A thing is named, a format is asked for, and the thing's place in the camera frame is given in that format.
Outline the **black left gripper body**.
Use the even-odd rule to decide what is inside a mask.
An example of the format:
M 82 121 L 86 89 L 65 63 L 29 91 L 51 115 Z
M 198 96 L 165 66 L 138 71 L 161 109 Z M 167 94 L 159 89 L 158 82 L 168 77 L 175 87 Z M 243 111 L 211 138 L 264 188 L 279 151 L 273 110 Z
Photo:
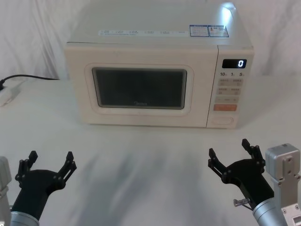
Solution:
M 64 173 L 61 170 L 19 170 L 16 180 L 21 191 L 11 210 L 26 213 L 39 220 L 49 196 L 64 188 L 63 178 Z

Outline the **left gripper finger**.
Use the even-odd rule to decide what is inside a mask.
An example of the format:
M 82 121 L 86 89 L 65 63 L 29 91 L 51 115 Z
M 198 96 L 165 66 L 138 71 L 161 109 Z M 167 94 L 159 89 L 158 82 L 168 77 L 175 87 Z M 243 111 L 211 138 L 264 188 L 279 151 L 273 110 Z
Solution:
M 38 155 L 36 151 L 31 151 L 28 159 L 19 161 L 18 172 L 15 176 L 16 181 L 20 182 L 25 177 L 26 173 L 30 171 L 37 158 Z
M 74 161 L 74 156 L 72 152 L 68 152 L 64 165 L 55 175 L 55 186 L 65 187 L 66 182 L 71 177 L 73 172 L 77 169 L 76 163 Z

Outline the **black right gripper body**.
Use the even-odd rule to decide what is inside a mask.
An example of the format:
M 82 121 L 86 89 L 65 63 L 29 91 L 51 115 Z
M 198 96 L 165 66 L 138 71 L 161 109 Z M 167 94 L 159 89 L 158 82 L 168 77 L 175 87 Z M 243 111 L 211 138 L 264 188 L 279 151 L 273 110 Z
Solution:
M 264 176 L 265 161 L 243 159 L 222 170 L 222 182 L 236 185 L 243 196 L 249 200 L 251 209 L 261 202 L 273 198 L 274 191 Z

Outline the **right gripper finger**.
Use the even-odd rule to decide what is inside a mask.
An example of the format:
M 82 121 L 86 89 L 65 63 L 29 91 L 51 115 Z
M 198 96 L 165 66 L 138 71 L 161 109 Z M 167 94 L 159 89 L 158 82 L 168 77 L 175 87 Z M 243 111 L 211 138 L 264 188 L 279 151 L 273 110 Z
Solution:
M 256 164 L 261 165 L 262 167 L 266 165 L 258 145 L 252 146 L 250 145 L 249 141 L 244 138 L 242 140 L 242 147 L 248 152 L 248 154 L 251 156 L 251 159 L 253 159 Z
M 209 157 L 208 167 L 221 178 L 223 183 L 233 183 L 233 170 L 231 165 L 225 167 L 217 158 L 213 148 L 209 149 Z

